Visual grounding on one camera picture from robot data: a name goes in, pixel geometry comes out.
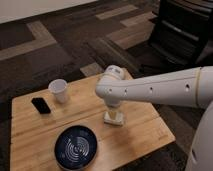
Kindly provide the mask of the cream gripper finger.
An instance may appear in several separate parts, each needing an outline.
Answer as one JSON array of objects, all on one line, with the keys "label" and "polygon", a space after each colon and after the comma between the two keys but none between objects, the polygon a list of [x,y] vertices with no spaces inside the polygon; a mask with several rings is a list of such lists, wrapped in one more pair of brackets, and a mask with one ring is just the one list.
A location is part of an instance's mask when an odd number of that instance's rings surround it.
[{"label": "cream gripper finger", "polygon": [[107,111],[107,114],[108,114],[110,119],[114,118],[114,113],[112,111]]},{"label": "cream gripper finger", "polygon": [[122,113],[121,112],[116,112],[116,119],[122,118]]}]

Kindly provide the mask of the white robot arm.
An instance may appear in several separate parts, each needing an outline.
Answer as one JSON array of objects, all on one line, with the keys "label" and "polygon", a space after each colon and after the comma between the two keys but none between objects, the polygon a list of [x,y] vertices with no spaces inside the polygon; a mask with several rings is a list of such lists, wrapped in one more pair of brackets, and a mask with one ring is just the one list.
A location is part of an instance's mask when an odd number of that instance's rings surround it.
[{"label": "white robot arm", "polygon": [[142,101],[204,109],[185,171],[213,171],[213,66],[125,80],[123,69],[110,65],[95,92],[107,106]]}]

